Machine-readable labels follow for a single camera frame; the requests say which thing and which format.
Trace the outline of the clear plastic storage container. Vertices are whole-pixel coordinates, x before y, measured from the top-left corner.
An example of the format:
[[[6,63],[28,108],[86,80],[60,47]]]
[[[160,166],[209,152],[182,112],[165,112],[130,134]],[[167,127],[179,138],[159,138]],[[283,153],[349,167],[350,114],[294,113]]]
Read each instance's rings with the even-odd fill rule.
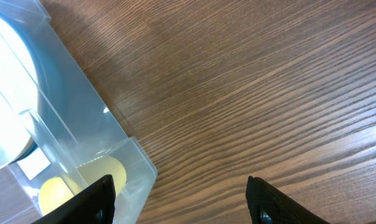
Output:
[[[19,35],[59,39],[50,26],[50,15],[39,1],[0,1],[0,16]],[[43,217],[39,207],[41,186],[61,177],[73,195],[88,185],[77,167],[101,156],[111,156],[126,169],[124,188],[114,202],[114,223],[135,223],[157,177],[157,170],[135,138],[129,137],[109,111],[92,84],[63,45],[60,65],[65,81],[63,113],[59,117],[64,135],[49,133],[37,110],[19,113],[19,121],[40,148],[50,165],[29,180],[17,161],[0,169],[0,223],[33,223]]]

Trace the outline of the white label in container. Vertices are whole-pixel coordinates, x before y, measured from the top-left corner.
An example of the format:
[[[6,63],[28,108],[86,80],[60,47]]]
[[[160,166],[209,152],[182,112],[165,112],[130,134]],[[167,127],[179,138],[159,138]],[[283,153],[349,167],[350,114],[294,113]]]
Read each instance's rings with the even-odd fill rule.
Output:
[[[40,148],[36,148],[27,157],[17,161],[25,176],[32,180],[50,165],[50,161]]]

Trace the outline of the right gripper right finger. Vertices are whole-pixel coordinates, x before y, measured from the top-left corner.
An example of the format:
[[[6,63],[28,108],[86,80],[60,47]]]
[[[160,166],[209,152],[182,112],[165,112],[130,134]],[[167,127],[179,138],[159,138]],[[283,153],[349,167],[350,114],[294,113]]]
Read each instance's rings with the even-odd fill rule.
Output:
[[[245,197],[254,224],[328,224],[260,177],[248,177]]]

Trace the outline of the cream plate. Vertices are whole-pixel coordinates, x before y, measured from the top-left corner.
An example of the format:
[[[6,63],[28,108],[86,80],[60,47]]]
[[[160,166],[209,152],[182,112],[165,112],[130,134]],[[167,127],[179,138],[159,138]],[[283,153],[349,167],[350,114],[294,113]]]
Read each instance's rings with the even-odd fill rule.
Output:
[[[37,81],[27,45],[14,26],[0,16],[0,169],[34,148],[18,116],[26,109],[38,109]]]

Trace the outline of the blue plate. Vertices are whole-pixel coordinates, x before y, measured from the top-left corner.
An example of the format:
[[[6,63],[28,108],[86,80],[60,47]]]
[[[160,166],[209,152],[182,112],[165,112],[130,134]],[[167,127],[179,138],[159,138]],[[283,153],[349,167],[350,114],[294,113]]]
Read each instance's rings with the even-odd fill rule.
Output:
[[[26,44],[32,56],[37,80],[34,87],[38,88],[37,113],[55,138],[64,135],[60,116],[63,113],[62,101],[65,99],[63,90],[65,81],[62,75],[60,57],[63,45],[59,39],[45,36],[23,35],[22,41]]]

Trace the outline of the yellow cup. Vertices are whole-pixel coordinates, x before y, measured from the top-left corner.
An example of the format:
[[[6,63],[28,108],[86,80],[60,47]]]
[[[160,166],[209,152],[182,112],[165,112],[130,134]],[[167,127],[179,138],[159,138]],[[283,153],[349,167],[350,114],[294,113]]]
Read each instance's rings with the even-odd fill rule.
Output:
[[[88,185],[104,175],[112,175],[116,195],[124,188],[127,173],[119,160],[111,156],[101,156],[79,167],[78,172]],[[39,207],[42,215],[47,215],[73,197],[72,191],[61,177],[48,179],[40,188]]]

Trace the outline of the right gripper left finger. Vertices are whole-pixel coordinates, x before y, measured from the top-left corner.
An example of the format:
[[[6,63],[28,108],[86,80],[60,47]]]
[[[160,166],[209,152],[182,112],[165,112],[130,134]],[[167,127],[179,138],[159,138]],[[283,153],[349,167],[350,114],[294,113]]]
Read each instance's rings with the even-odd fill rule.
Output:
[[[112,223],[116,191],[111,175],[104,175],[34,224]]]

